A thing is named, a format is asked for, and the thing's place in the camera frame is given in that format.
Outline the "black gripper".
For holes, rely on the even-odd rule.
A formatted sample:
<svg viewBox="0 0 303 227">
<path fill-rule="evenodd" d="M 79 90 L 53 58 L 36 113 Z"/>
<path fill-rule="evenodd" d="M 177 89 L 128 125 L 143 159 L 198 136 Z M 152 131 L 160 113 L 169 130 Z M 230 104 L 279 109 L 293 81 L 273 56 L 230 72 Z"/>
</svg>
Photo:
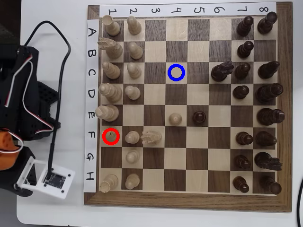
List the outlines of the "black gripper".
<svg viewBox="0 0 303 227">
<path fill-rule="evenodd" d="M 0 172 L 1 189 L 10 191 L 21 197 L 29 197 L 33 194 L 31 190 L 21 189 L 20 187 L 15 186 L 30 157 L 33 157 L 34 159 L 36 158 L 30 148 L 23 147 L 14 166 L 8 170 L 3 170 Z"/>
</svg>

